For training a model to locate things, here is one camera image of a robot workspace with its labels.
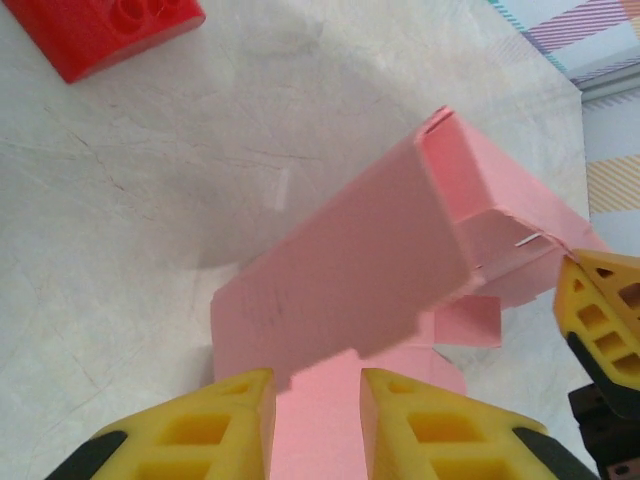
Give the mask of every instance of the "red toy block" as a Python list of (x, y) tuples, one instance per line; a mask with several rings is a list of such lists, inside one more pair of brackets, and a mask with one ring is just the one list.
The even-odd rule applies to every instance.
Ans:
[(73, 83), (202, 24), (195, 0), (3, 0)]

